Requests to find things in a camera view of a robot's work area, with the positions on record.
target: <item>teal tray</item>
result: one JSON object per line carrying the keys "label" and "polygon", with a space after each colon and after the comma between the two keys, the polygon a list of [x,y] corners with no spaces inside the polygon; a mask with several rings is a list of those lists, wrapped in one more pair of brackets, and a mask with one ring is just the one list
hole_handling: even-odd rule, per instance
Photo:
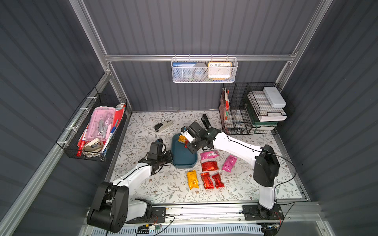
{"label": "teal tray", "polygon": [[178,141],[180,135],[181,134],[175,134],[172,138],[172,163],[177,169],[193,168],[197,163],[197,152],[193,154],[189,149],[185,148],[185,144]]}

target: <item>black mount plate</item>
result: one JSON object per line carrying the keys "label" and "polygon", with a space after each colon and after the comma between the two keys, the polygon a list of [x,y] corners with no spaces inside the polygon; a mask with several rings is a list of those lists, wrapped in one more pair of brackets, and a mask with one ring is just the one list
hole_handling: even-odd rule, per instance
{"label": "black mount plate", "polygon": [[[278,216],[273,214],[269,219],[264,219],[259,215],[257,210],[257,205],[243,205],[243,211],[250,212],[251,214],[245,213],[244,218],[246,221],[263,221],[263,220],[278,220]],[[281,220],[284,218],[281,206],[275,204],[272,208],[273,212],[277,212]]]}
{"label": "black mount plate", "polygon": [[156,220],[156,215],[158,217],[157,223],[164,223],[165,222],[165,216],[166,216],[166,208],[165,207],[153,207],[152,208],[152,217],[150,220],[141,220],[140,218],[135,218],[132,220],[127,221],[125,224],[153,224]]}

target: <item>snack bag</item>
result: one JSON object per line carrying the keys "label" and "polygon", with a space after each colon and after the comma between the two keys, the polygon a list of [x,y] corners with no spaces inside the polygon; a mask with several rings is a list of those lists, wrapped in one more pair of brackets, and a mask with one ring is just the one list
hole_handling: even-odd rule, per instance
{"label": "snack bag", "polygon": [[215,187],[216,188],[223,188],[225,186],[225,184],[222,183],[222,181],[220,181],[220,174],[219,173],[213,175],[212,178],[215,181]]}
{"label": "snack bag", "polygon": [[217,162],[204,162],[202,165],[202,171],[213,171],[218,170]]}
{"label": "snack bag", "polygon": [[225,170],[227,172],[231,172],[231,169],[234,167],[236,163],[237,157],[233,155],[229,155],[226,159],[226,162],[224,163],[222,170]]}
{"label": "snack bag", "polygon": [[201,174],[201,179],[203,181],[203,186],[205,187],[205,189],[214,188],[214,184],[212,183],[212,181],[210,179],[209,172],[202,173]]}
{"label": "snack bag", "polygon": [[192,171],[189,171],[187,173],[187,175],[188,175],[189,189],[199,188],[198,179],[197,179],[197,172],[195,172],[195,170],[192,170]]}
{"label": "snack bag", "polygon": [[201,153],[201,160],[219,157],[218,151],[206,151]]}
{"label": "snack bag", "polygon": [[180,135],[180,136],[178,137],[178,141],[179,141],[180,143],[185,144],[185,142],[186,142],[186,138],[185,138],[184,136]]}

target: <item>alarm clock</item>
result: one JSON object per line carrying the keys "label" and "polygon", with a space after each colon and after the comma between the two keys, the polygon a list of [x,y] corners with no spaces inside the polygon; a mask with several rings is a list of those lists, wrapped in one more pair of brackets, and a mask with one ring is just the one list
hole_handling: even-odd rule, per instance
{"label": "alarm clock", "polygon": [[208,77],[213,80],[228,79],[231,77],[231,62],[209,62]]}

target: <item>pink pencil case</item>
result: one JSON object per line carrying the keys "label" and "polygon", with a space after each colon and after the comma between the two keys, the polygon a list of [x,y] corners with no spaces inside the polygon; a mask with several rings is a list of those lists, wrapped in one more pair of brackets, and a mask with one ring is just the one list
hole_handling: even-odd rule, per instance
{"label": "pink pencil case", "polygon": [[237,160],[237,157],[233,155],[229,155],[228,158],[226,159],[225,164],[222,167],[222,170],[225,170],[231,173],[231,169],[234,167],[236,160]]}
{"label": "pink pencil case", "polygon": [[101,106],[95,108],[88,125],[86,142],[99,138],[105,143],[113,128],[115,113],[116,108],[114,107]]}

